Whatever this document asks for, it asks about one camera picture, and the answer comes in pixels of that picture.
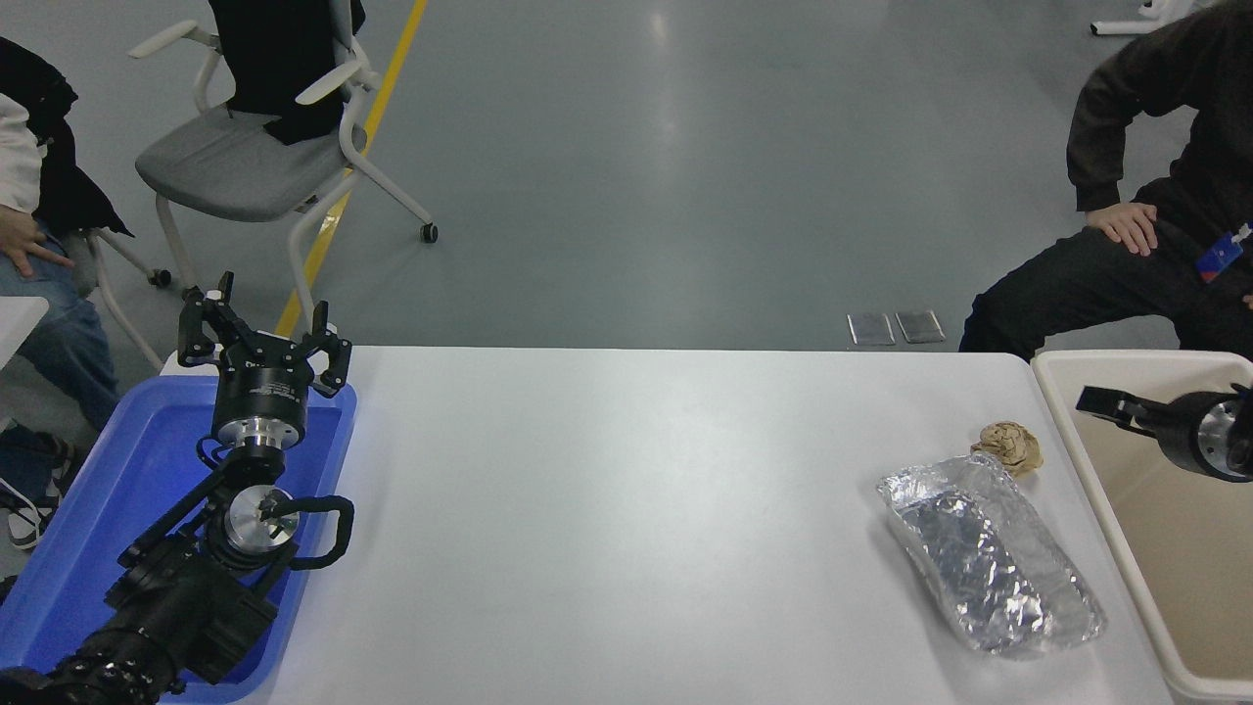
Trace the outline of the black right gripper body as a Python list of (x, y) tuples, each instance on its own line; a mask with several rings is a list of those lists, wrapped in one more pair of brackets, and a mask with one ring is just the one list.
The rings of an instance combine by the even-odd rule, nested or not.
[(1167, 404), (1157, 441), (1177, 467), (1232, 483), (1240, 483), (1240, 470), (1228, 460), (1234, 447), (1233, 428), (1240, 397), (1218, 392), (1193, 392)]

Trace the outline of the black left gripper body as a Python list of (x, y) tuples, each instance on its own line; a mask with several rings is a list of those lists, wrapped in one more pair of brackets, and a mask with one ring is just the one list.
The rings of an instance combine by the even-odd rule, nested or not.
[(313, 371), (308, 361), (294, 357), (289, 344), (264, 341), (261, 359), (256, 347), (236, 343), (218, 357), (213, 428), (234, 421), (278, 419), (294, 430), (307, 423), (308, 388)]

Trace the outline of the person's hand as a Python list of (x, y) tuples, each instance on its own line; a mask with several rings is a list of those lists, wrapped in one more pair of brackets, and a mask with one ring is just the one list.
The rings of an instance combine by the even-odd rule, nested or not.
[(1088, 227), (1099, 229), (1114, 244), (1123, 245), (1131, 255), (1149, 258), (1159, 247), (1157, 235), (1157, 207), (1126, 202), (1085, 212)]
[(1, 207), (1, 253), (13, 263), (19, 275), (34, 278), (34, 260), (66, 269), (75, 268), (74, 260), (48, 249), (46, 242), (48, 237), (30, 213)]

